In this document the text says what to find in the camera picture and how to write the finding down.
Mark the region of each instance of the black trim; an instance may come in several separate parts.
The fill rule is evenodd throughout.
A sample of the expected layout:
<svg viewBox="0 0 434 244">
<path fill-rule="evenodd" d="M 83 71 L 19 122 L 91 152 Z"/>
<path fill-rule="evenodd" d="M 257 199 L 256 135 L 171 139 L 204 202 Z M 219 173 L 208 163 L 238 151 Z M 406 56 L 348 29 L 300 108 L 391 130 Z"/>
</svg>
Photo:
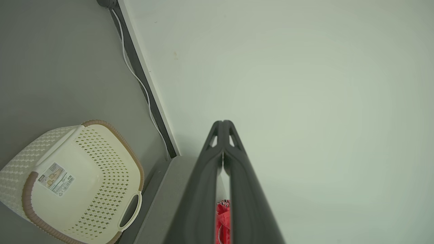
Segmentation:
<svg viewBox="0 0 434 244">
<path fill-rule="evenodd" d="M 149 97 L 151 99 L 151 111 L 154 115 L 155 122 L 157 123 L 158 129 L 160 130 L 161 134 L 163 135 L 164 142 L 166 143 L 167 150 L 169 152 L 170 158 L 176 157 L 175 148 L 173 147 L 172 141 L 169 138 L 169 134 L 167 132 L 166 126 L 163 122 L 163 118 L 161 117 L 160 111 L 158 109 L 157 103 L 155 102 L 155 98 L 152 95 L 151 88 L 149 87 L 148 80 L 146 79 L 145 73 L 143 72 L 140 60 L 138 59 L 136 50 L 134 48 L 133 41 L 131 40 L 130 33 L 128 32 L 128 28 L 125 24 L 124 16 L 122 15 L 121 8 L 119 5 L 116 5 L 114 8 L 114 11 L 119 17 L 119 20 L 121 21 L 122 25 L 122 31 L 124 33 L 124 43 L 125 43 L 125 51 L 127 53 L 128 59 L 130 60 L 130 64 L 132 66 L 132 69 L 134 73 L 137 75 L 137 77 L 142 81 L 143 85 L 146 87 Z M 113 22 L 115 22 L 116 29 L 118 30 L 119 36 L 121 35 L 121 31 L 119 29 L 118 21 L 113 14 L 113 12 L 110 9 L 110 14 L 112 15 Z M 143 95 L 145 96 L 146 100 L 148 101 L 148 98 L 146 97 L 145 90 L 142 86 L 140 86 Z"/>
</svg>

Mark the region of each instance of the power cord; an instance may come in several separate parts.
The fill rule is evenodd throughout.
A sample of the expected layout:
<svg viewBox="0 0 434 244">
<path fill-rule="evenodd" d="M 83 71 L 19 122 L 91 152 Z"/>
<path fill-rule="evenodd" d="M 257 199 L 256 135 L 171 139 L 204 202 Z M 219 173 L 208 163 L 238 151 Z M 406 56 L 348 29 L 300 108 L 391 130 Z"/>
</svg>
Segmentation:
<svg viewBox="0 0 434 244">
<path fill-rule="evenodd" d="M 161 139 L 163 139 L 163 144 L 164 144 L 164 148 L 166 149 L 166 160 L 169 160 L 169 152 L 167 150 L 167 145 L 166 145 L 166 141 L 164 140 L 163 135 L 161 134 L 160 130 L 158 129 L 157 123 L 155 122 L 155 119 L 152 115 L 151 112 L 151 100 L 149 98 L 149 94 L 148 94 L 148 90 L 146 89 L 146 87 L 143 85 L 143 83 L 141 82 L 141 80 L 137 77 L 137 75 L 133 72 L 132 68 L 128 65 L 127 62 L 127 58 L 125 57 L 125 44 L 124 44 L 124 32 L 122 31 L 122 25 L 121 25 L 121 21 L 119 20 L 118 15 L 116 14 L 115 10 L 112 9 L 113 14 L 116 17 L 116 20 L 118 21 L 119 24 L 119 29 L 121 30 L 121 41 L 122 41 L 122 55 L 124 57 L 124 61 L 125 64 L 127 65 L 128 69 L 130 70 L 131 74 L 134 75 L 134 77 L 138 80 L 138 82 L 140 83 L 140 85 L 143 87 L 143 89 L 145 90 L 146 93 L 146 97 L 148 98 L 148 108 L 149 108 L 149 116 L 151 117 L 151 121 L 154 124 L 155 128 L 157 129 L 158 133 L 160 134 Z"/>
</svg>

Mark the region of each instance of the gray floor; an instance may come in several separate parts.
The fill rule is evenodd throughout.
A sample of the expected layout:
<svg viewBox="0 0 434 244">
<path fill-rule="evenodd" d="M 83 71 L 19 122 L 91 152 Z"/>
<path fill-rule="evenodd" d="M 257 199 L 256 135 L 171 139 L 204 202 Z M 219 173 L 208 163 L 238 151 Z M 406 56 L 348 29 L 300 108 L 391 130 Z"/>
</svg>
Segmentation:
<svg viewBox="0 0 434 244">
<path fill-rule="evenodd" d="M 0 168 L 44 132 L 90 119 L 113 124 L 145 173 L 164 147 L 96 1 L 0 3 Z M 0 204 L 2 243 L 62 243 Z"/>
</svg>

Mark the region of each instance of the red bag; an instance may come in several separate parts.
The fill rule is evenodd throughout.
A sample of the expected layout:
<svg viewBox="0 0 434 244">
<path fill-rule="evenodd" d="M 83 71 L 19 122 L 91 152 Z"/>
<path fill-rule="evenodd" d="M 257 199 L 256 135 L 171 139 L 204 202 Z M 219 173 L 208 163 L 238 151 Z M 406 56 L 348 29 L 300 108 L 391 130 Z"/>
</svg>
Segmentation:
<svg viewBox="0 0 434 244">
<path fill-rule="evenodd" d="M 230 201 L 217 203 L 216 244 L 230 244 Z"/>
</svg>

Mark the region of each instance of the cream plastic basket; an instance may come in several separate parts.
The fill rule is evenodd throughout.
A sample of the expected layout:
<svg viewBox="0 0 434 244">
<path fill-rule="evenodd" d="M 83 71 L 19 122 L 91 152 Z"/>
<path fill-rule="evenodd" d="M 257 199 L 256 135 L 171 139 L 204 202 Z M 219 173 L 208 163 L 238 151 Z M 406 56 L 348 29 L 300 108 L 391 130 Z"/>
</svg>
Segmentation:
<svg viewBox="0 0 434 244">
<path fill-rule="evenodd" d="M 51 130 L 16 155 L 0 171 L 0 201 L 66 243 L 112 244 L 137 217 L 143 182 L 123 137 L 92 120 Z"/>
</svg>

